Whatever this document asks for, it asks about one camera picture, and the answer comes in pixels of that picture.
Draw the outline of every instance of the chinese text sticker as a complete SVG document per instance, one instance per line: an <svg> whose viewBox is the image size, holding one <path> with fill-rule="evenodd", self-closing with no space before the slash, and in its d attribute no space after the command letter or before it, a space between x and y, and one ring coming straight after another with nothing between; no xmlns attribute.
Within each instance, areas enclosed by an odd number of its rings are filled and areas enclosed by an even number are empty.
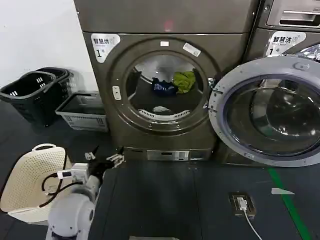
<svg viewBox="0 0 320 240"><path fill-rule="evenodd" d="M104 63L111 50L120 43L118 34L93 33L91 41L95 58L99 63Z"/></svg>
<svg viewBox="0 0 320 240"><path fill-rule="evenodd" d="M269 39L269 44L265 55L277 56L283 54L288 49L303 42L306 39L305 32L296 31L276 31Z"/></svg>

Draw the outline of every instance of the blue cloth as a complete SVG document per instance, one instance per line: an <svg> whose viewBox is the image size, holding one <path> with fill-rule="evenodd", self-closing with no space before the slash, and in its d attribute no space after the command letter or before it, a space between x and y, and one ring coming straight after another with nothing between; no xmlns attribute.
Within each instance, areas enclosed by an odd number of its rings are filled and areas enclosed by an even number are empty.
<svg viewBox="0 0 320 240"><path fill-rule="evenodd" d="M159 81L158 78L152 78L152 91L158 96L174 96L178 91L178 87L171 82Z"/></svg>

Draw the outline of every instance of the washing machine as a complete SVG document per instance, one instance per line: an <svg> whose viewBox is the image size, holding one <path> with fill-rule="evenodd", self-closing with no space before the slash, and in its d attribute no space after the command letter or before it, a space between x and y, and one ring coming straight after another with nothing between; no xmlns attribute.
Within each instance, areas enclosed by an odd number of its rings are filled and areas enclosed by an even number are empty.
<svg viewBox="0 0 320 240"><path fill-rule="evenodd" d="M320 1L263 0L257 12L244 57L245 62L281 54L295 54L320 60ZM267 82L274 85L277 81ZM255 95L263 96L261 92L256 92ZM223 142L218 145L215 158L221 163L261 166L260 163L257 164L233 151Z"/></svg>
<svg viewBox="0 0 320 240"><path fill-rule="evenodd" d="M127 160L208 159L212 88L243 59L258 0L75 0Z"/></svg>

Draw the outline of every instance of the white wall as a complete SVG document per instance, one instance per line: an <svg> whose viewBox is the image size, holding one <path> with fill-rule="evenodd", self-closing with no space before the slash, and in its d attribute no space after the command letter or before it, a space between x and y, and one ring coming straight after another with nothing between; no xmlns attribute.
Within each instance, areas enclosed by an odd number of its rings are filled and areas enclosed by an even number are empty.
<svg viewBox="0 0 320 240"><path fill-rule="evenodd" d="M0 0L0 87L41 67L71 70L97 91L73 0Z"/></svg>

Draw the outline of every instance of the yellow cloth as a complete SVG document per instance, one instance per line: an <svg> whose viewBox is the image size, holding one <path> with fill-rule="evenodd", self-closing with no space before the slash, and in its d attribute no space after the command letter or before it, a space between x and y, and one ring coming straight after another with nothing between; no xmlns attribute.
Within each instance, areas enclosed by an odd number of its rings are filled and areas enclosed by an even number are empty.
<svg viewBox="0 0 320 240"><path fill-rule="evenodd" d="M186 94L195 84L196 76L193 71L177 71L173 75L173 84L178 87L178 94Z"/></svg>

